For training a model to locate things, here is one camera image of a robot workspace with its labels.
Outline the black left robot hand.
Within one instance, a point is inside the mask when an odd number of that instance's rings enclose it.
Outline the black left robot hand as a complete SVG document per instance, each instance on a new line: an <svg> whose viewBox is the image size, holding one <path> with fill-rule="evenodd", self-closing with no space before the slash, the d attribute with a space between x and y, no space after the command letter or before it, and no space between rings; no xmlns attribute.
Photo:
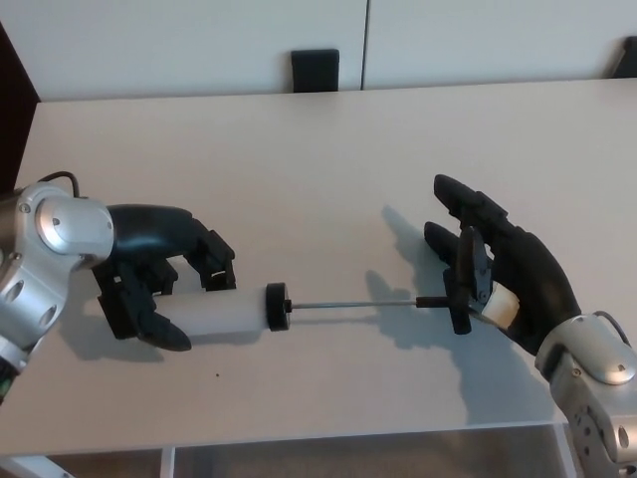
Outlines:
<svg viewBox="0 0 637 478"><path fill-rule="evenodd" d="M113 205L108 212L112 250L92 272L111 331L118 340L138 339L167 351L189 351L188 336L156 312L154 298L170 296L179 278L168 260L183 257L207 292L232 290L234 250L182 208Z"/></svg>

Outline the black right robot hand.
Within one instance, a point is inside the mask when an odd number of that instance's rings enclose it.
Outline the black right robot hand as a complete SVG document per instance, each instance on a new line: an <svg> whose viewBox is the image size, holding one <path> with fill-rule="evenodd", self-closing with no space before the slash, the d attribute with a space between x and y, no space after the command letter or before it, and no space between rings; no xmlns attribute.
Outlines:
<svg viewBox="0 0 637 478"><path fill-rule="evenodd" d="M563 269L535 235L511 223L508 212L483 192L438 174L434 195L452 217L477 229L489 245L493 280L520 301L505 335L535 356L553 329L581 314Z"/></svg>

